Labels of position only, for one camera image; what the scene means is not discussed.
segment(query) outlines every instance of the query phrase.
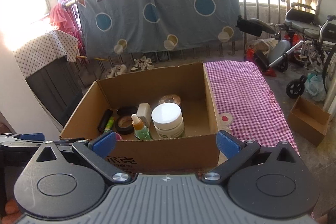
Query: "dropper bottle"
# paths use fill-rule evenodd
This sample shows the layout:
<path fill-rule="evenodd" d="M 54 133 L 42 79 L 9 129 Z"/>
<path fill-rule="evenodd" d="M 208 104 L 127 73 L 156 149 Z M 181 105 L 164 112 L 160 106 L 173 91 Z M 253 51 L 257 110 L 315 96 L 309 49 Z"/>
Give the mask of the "dropper bottle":
<path fill-rule="evenodd" d="M 135 129 L 135 135 L 140 140 L 151 140 L 149 129 L 143 124 L 142 120 L 136 114 L 132 114 L 132 125 Z"/>

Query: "pink checkered cloth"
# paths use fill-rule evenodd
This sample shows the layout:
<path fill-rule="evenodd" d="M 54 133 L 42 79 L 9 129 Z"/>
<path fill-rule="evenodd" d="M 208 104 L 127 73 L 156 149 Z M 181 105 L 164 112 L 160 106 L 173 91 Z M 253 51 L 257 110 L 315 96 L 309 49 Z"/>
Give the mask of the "pink checkered cloth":
<path fill-rule="evenodd" d="M 233 136 L 262 146 L 288 141 L 298 152 L 274 93 L 255 64 L 218 61 L 205 66 L 219 115 L 230 113 L 233 117 L 228 125 Z"/>

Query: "metal screw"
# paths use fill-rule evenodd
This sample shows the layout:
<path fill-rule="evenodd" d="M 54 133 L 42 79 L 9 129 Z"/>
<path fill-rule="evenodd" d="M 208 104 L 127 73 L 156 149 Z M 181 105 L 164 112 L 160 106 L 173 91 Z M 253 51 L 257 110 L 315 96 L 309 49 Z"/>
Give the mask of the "metal screw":
<path fill-rule="evenodd" d="M 215 180 L 219 180 L 221 178 L 221 175 L 215 172 L 209 172 L 209 173 L 204 174 L 204 178 L 206 180 L 215 181 Z"/>
<path fill-rule="evenodd" d="M 125 173 L 116 173 L 116 174 L 113 175 L 112 179 L 115 180 L 115 181 L 122 182 L 122 181 L 128 180 L 129 175 L 127 175 Z"/>

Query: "small cardboard box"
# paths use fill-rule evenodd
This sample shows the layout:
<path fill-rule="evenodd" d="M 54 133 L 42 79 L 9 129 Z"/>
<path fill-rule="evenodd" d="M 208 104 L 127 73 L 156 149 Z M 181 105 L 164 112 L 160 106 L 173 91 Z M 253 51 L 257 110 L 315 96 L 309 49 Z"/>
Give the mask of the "small cardboard box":
<path fill-rule="evenodd" d="M 153 140 L 139 141 L 134 134 L 122 135 L 107 160 L 115 166 L 137 173 L 197 172 L 218 163 L 216 146 L 218 113 L 205 66 L 198 62 L 176 67 L 155 68 L 95 81 L 64 127 L 61 138 L 100 135 L 97 126 L 106 109 L 157 106 L 168 94 L 181 97 L 185 137 L 159 139 L 153 122 Z"/>
<path fill-rule="evenodd" d="M 330 114 L 299 96 L 289 116 L 290 127 L 318 146 L 327 134 Z"/>

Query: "wheelchair footrest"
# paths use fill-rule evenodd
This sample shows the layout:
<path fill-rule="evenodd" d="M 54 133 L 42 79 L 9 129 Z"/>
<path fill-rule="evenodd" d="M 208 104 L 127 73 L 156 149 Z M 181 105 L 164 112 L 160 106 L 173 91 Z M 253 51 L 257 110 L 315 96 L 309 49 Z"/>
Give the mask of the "wheelchair footrest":
<path fill-rule="evenodd" d="M 254 55 L 254 61 L 262 71 L 269 69 L 269 61 L 262 50 L 257 50 Z"/>

